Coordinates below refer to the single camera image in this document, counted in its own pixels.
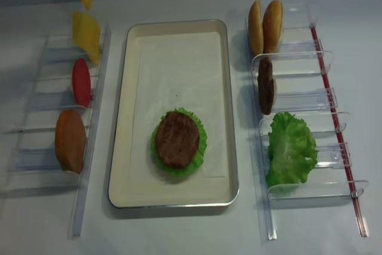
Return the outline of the red tomato slice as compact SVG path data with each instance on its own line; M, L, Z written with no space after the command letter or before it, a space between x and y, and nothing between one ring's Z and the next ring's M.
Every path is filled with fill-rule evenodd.
M72 91L75 102L87 107L91 98L91 80L86 61L77 59L72 69Z

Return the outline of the cream metal tray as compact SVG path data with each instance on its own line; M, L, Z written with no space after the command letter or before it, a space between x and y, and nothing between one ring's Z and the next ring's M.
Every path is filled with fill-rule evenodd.
M195 170L187 177L174 177L156 167L158 174L153 179L145 179L142 176L133 178L130 175L130 163L143 38L210 32L217 32L220 35L227 175L196 178ZM236 199L238 190L238 164L226 25L221 20L197 20L133 26L128 32L126 42L109 179L110 203L118 208L227 206Z

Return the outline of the brown bun half left rack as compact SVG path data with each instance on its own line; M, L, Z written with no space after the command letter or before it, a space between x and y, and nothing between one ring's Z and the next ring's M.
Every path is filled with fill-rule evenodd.
M54 142L55 155L62 170L81 173L86 141L80 114L73 109L62 111L56 123Z

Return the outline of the brown meat patty in rack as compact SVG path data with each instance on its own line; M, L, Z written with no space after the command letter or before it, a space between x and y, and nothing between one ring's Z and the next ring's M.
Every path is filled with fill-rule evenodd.
M274 102L275 82L272 62L268 57L262 58L259 62L257 82L261 112L269 115Z

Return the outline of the tan bun half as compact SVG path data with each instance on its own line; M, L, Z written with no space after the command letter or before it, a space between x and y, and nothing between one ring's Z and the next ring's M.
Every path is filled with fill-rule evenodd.
M260 0L255 0L249 11L248 37L252 53L255 56L262 54L264 49L264 38Z
M263 17L264 52L275 53L282 42L283 6L281 1L273 0L266 8Z

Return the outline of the tan bun half left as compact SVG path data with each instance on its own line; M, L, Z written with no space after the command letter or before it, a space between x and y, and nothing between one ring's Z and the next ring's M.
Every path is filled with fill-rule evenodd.
M255 56L262 54L264 49L264 38L260 0L255 0L249 11L248 37L252 53Z

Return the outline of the clear acrylic right rack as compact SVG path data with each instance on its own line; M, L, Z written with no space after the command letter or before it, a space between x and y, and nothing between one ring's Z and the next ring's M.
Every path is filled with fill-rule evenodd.
M325 207L352 206L359 233L368 235L359 198L368 187L367 180L356 180L352 174L352 161L343 131L349 123L349 114L338 110L335 90L329 84L333 53L322 48L316 33L317 12L311 4L282 4L283 35L275 53L254 55L248 37L248 17L245 21L245 42L248 52L248 89L251 162L255 182L256 204L260 221L260 234L264 241L278 237L275 213L291 210L296 216L290 226L302 229L314 220ZM258 67L268 57L273 66L275 96L271 113L261 112L258 95ZM318 163L308 174L305 183L276 185L266 182L269 170L269 136L273 117L289 112L303 119L316 141Z

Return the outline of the brown meat patty on tray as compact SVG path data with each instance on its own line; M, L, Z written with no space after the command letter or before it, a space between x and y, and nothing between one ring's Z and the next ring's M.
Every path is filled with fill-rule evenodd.
M168 112L155 135L155 149L165 166L183 169L188 166L199 146L199 130L195 121L181 112Z

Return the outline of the clear acrylic left rack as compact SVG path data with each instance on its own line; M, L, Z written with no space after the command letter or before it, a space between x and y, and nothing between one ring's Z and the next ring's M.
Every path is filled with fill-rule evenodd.
M111 30L106 27L100 37L100 61L94 64L69 37L46 37L35 63L36 73L27 83L26 98L10 110L13 119L7 121L1 133L6 141L1 151L7 153L1 171L1 192L46 195L76 190L73 237L80 236L82 230L110 39ZM75 99L76 62L85 63L90 74L87 105ZM80 173L62 170L55 155L56 122L66 110L74 110L81 116L87 137Z

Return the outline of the green lettuce leaf on tray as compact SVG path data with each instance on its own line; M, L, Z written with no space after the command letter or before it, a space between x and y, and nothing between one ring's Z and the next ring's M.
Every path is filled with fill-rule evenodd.
M152 133L152 136L150 139L150 151L152 154L153 162L155 163L155 165L159 169L163 170L165 173L167 173L171 176L174 176L174 177L187 177L190 174L192 174L193 172L195 172L195 170L197 170L203 164L204 153L205 153L205 150L207 148L207 138L208 137L207 137L207 133L204 129L204 126L203 126L201 120L193 112L188 111L182 107L175 108L173 110L169 110L168 112L172 112L172 111L181 112L181 113L184 113L186 115L189 115L195 121L197 128L199 130L199 135L200 135L199 146L198 146L198 149L196 151L195 156L192 159L192 162L188 166L186 166L185 168L178 169L178 170L175 168L167 167L163 163L161 163L161 160L159 159L159 156L158 156L156 149L155 149L155 135L156 135L156 132L157 132L157 129L158 129L160 123L155 127L155 129Z

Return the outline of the white paper tray liner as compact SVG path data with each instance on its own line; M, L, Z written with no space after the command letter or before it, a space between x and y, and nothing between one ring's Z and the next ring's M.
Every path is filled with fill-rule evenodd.
M134 111L130 175L155 178L149 140L169 110L193 112L207 132L204 163L194 177L227 175L226 123L217 32L143 38Z

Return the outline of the tan bun half right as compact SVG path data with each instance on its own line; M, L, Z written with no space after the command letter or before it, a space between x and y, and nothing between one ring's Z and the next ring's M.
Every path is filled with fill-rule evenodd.
M266 8L263 17L264 52L275 53L282 42L283 6L281 1L273 0Z

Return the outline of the clear acrylic rack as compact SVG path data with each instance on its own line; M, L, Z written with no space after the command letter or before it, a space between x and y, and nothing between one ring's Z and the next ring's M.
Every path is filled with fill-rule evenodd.
M368 187L367 180L356 180L352 174L352 161L343 131L349 123L349 114L338 110L335 90L329 84L333 53L322 48L316 33L317 12L311 4L282 4L283 35L275 53L254 55L248 37L248 17L245 21L245 42L248 52L248 89L251 162L255 182L256 204L260 221L260 234L264 241L278 237L275 213L291 210L296 216L290 226L302 229L314 220L325 207L352 206L359 233L368 235L359 198ZM261 112L258 95L258 67L268 57L273 66L275 96L271 113ZM318 163L308 174L305 183L276 185L266 182L269 170L269 136L273 117L289 112L303 119L316 141Z
M1 192L46 195L76 190L73 237L80 236L82 230L110 39L111 30L106 27L100 37L100 61L94 64L69 37L46 37L35 63L36 73L27 83L26 98L10 110L13 119L7 121L1 133L6 141L1 151L7 153L1 171ZM87 105L75 99L76 62L85 63L90 74ZM81 116L87 137L80 173L62 170L55 155L56 122L66 110L74 110Z

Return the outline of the yellow cheese slice in rack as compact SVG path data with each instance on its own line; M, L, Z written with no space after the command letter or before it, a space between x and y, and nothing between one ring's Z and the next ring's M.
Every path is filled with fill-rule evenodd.
M87 13L75 11L72 14L72 41L83 49L95 65L100 63L101 29L97 21Z

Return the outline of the green lettuce leaf in rack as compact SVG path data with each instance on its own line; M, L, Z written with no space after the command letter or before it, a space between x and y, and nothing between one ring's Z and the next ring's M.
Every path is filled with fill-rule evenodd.
M318 163L316 141L306 122L289 112L279 112L270 126L268 187L305 183Z

